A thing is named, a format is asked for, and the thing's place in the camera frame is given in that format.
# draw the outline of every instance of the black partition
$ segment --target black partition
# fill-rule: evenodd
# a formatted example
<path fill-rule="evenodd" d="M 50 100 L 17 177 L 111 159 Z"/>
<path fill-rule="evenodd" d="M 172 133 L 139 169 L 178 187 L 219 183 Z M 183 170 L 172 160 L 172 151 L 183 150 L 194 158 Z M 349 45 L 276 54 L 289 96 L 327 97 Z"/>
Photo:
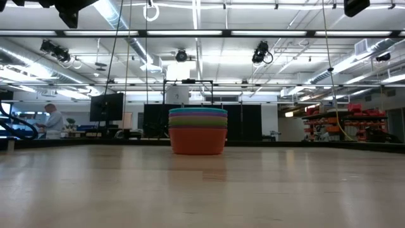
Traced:
<path fill-rule="evenodd" d="M 166 137 L 169 110 L 180 108 L 179 104 L 145 104 L 144 135 Z M 228 111 L 228 141 L 261 141 L 261 106 L 253 104 L 201 105 L 187 104 L 186 108 L 223 108 Z"/>

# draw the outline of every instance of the yellow cable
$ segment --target yellow cable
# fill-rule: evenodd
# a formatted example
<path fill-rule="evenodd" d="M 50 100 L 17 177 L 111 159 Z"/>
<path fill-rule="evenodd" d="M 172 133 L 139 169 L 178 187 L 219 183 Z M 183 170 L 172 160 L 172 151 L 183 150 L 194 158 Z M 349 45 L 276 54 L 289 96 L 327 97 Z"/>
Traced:
<path fill-rule="evenodd" d="M 322 13 L 323 13 L 323 24 L 325 26 L 325 39 L 327 42 L 327 51 L 328 51 L 328 62 L 329 62 L 329 68 L 332 68 L 332 64 L 330 62 L 330 54 L 329 54 L 329 43 L 328 43 L 328 32 L 327 32 L 327 19 L 325 16 L 325 3 L 324 0 L 322 0 Z M 340 125 L 340 121 L 339 121 L 339 113 L 337 111 L 337 99 L 336 99 L 336 95 L 335 95 L 335 83 L 333 81 L 333 73 L 332 71 L 330 71 L 330 79 L 332 80 L 332 97 L 333 97 L 333 101 L 335 102 L 335 111 L 336 111 L 336 119 L 337 119 L 337 125 L 339 126 L 340 130 L 343 132 L 343 134 L 350 140 L 350 141 L 355 141 L 353 140 L 347 133 L 346 131 L 342 128 L 342 126 Z"/>

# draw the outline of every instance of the orange bowl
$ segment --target orange bowl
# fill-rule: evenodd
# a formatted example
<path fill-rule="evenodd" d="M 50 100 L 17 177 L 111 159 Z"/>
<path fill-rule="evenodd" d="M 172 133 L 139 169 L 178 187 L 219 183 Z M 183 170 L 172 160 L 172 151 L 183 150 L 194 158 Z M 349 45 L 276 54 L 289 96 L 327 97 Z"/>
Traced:
<path fill-rule="evenodd" d="M 220 155 L 226 129 L 169 129 L 170 143 L 177 155 Z"/>

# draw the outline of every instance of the ceiling beam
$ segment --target ceiling beam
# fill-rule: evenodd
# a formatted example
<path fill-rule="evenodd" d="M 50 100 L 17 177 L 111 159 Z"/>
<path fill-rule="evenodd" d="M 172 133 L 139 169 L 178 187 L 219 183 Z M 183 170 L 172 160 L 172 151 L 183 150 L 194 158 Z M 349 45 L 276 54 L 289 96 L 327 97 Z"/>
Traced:
<path fill-rule="evenodd" d="M 41 37 L 41 38 L 313 38 L 326 37 L 324 30 L 0 30 L 0 37 Z M 328 30 L 328 38 L 405 38 L 402 30 Z"/>

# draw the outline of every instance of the metal frame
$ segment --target metal frame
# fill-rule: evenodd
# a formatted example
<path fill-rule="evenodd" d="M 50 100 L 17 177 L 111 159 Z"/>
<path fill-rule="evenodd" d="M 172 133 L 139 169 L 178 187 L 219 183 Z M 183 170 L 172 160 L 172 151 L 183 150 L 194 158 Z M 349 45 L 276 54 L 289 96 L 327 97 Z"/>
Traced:
<path fill-rule="evenodd" d="M 177 82 L 181 82 L 178 80 L 163 80 L 163 104 L 165 104 L 166 98 L 165 98 L 165 93 L 166 93 L 166 84 L 168 82 L 174 82 L 173 86 L 178 86 L 178 85 L 183 85 L 183 86 L 192 86 L 195 84 L 176 84 Z M 204 82 L 208 82 L 211 84 L 211 105 L 214 105 L 214 81 L 213 80 L 193 80 L 193 82 L 200 82 L 201 85 L 199 86 L 205 86 Z"/>
<path fill-rule="evenodd" d="M 190 87 L 202 87 L 205 86 L 203 83 L 195 83 L 195 84 L 178 84 L 181 81 L 174 81 L 174 80 L 166 80 L 164 83 L 119 83 L 119 84 L 108 84 L 108 87 L 133 87 L 133 86 L 165 86 L 167 82 L 177 82 L 176 86 L 190 86 Z M 211 88 L 214 87 L 242 87 L 242 86 L 249 86 L 249 87 L 295 87 L 295 86 L 304 86 L 304 87 L 332 87 L 332 84 L 279 84 L 279 83 L 267 83 L 267 84 L 241 84 L 241 83 L 213 83 L 212 80 L 196 80 L 196 82 L 210 82 Z M 83 83 L 83 84 L 64 84 L 64 83 L 3 83 L 0 86 L 106 86 L 103 83 Z M 351 88 L 379 88 L 379 87 L 386 87 L 386 88 L 403 88 L 405 84 L 335 84 L 335 87 L 351 87 Z"/>
<path fill-rule="evenodd" d="M 52 35 L 40 35 L 35 34 L 35 32 L 54 32 Z M 90 34 L 78 34 L 78 35 L 67 35 L 65 32 L 88 32 Z M 137 32 L 135 35 L 130 35 L 132 38 L 162 38 L 162 37 L 172 37 L 172 38 L 179 38 L 179 37 L 217 37 L 217 38 L 253 38 L 253 37 L 262 37 L 262 38 L 314 38 L 314 39 L 322 39 L 325 38 L 325 35 L 315 35 L 316 32 L 324 32 L 324 30 L 287 30 L 287 29 L 270 29 L 270 30 L 229 30 L 229 29 L 213 29 L 213 30 L 120 30 L 120 34 L 116 35 L 115 30 L 17 30 L 17 29 L 2 29 L 0 30 L 0 37 L 41 37 L 41 38 L 128 38 L 129 32 Z M 174 34 L 174 35 L 150 35 L 148 32 L 159 32 L 159 31 L 171 31 L 171 32 L 195 32 L 195 31 L 221 31 L 218 35 L 185 35 L 185 34 Z M 236 35 L 232 34 L 232 31 L 255 31 L 255 32 L 281 32 L 285 33 L 285 35 L 264 35 L 264 34 L 251 34 L 251 35 Z M 306 32 L 303 35 L 297 34 L 290 34 L 291 32 Z M 362 39 L 362 38 L 401 38 L 405 37 L 405 32 L 403 30 L 328 30 L 328 32 L 381 32 L 381 31 L 388 31 L 391 32 L 389 35 L 333 35 L 328 34 L 328 38 L 339 38 L 339 39 Z M 104 35 L 97 35 L 97 33 L 110 33 Z"/>

